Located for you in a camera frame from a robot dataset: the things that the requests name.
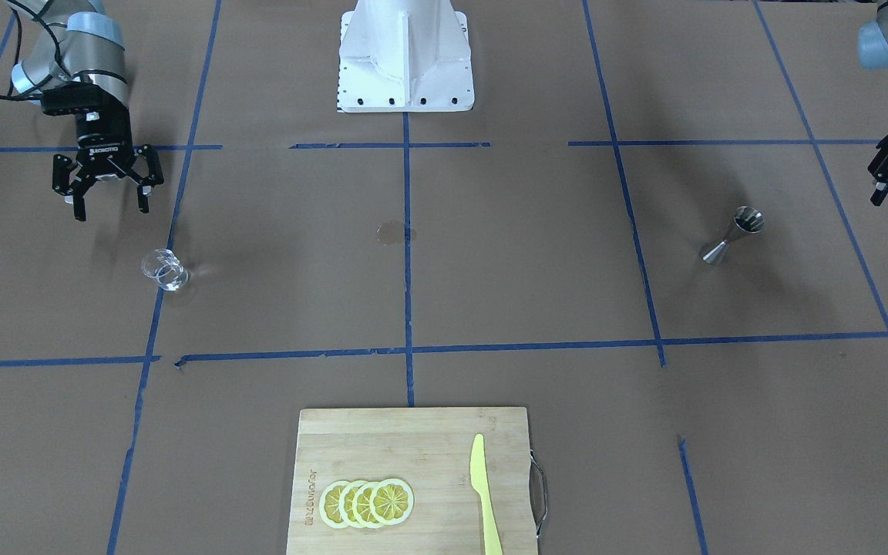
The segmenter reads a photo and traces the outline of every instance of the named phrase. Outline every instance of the water stain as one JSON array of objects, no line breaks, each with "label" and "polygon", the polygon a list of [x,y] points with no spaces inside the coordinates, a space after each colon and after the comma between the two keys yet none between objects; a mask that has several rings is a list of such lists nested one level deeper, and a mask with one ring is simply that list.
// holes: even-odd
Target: water stain
[{"label": "water stain", "polygon": [[[413,240],[413,230],[409,231],[409,240]],[[399,245],[406,240],[406,226],[399,220],[387,221],[376,229],[376,241],[380,245]]]}]

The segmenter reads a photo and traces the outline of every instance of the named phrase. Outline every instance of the metal handle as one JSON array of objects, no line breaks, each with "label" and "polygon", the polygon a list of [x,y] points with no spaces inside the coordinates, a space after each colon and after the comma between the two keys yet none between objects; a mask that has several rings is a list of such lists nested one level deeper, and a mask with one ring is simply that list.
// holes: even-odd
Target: metal handle
[{"label": "metal handle", "polygon": [[[547,521],[547,507],[550,505],[550,493],[547,491],[547,475],[543,473],[543,467],[537,462],[537,458],[533,455],[532,449],[530,449],[530,468],[531,470],[536,468],[537,472],[540,474],[540,488],[543,488],[543,514],[540,516],[539,523],[536,523],[536,539],[539,540],[540,533],[543,531],[543,523]],[[530,505],[533,505],[532,497],[530,498]]]}]

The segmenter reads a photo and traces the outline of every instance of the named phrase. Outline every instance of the floor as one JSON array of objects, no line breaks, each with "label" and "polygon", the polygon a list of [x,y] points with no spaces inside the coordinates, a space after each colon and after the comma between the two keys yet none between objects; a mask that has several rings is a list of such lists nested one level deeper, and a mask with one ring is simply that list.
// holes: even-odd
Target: floor
[{"label": "floor", "polygon": [[479,405],[529,409],[542,553],[888,553],[873,6],[454,4],[476,108],[407,116],[335,112],[350,0],[110,2],[151,214],[74,221],[73,123],[0,102],[0,555],[283,553],[301,409]]}]

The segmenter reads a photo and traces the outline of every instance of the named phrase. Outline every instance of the lemon slice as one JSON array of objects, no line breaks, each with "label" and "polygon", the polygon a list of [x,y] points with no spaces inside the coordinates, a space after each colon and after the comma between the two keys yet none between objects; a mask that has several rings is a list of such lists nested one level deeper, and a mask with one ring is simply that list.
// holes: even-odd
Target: lemon slice
[{"label": "lemon slice", "polygon": [[348,485],[345,485],[345,488],[341,490],[341,495],[338,496],[338,514],[341,516],[341,520],[345,521],[352,528],[365,527],[352,519],[350,510],[352,510],[352,501],[355,501],[355,494],[358,493],[358,489],[368,483],[368,480],[348,482]]},{"label": "lemon slice", "polygon": [[358,488],[358,491],[355,492],[355,499],[351,500],[352,508],[348,514],[350,514],[352,520],[366,528],[381,528],[385,525],[376,520],[369,505],[377,485],[379,485],[379,482],[367,482],[364,486]]},{"label": "lemon slice", "polygon": [[402,523],[413,510],[413,489],[399,478],[383,480],[373,489],[369,509],[380,524]]},{"label": "lemon slice", "polygon": [[348,481],[346,480],[331,482],[331,485],[321,493],[321,503],[324,504],[323,508],[321,508],[321,520],[324,520],[324,524],[328,524],[332,528],[348,527],[348,523],[345,522],[345,519],[341,517],[341,513],[338,512],[338,499],[341,498],[341,491],[347,485]]}]

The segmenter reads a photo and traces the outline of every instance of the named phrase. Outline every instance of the knife handle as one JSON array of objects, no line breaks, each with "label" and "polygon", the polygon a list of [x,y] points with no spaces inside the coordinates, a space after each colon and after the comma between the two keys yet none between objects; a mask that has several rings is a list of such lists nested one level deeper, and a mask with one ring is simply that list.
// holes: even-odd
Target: knife handle
[{"label": "knife handle", "polygon": [[486,555],[503,555],[500,530],[496,526],[496,514],[493,514],[493,500],[491,496],[487,495],[482,496],[482,525],[486,541]]}]

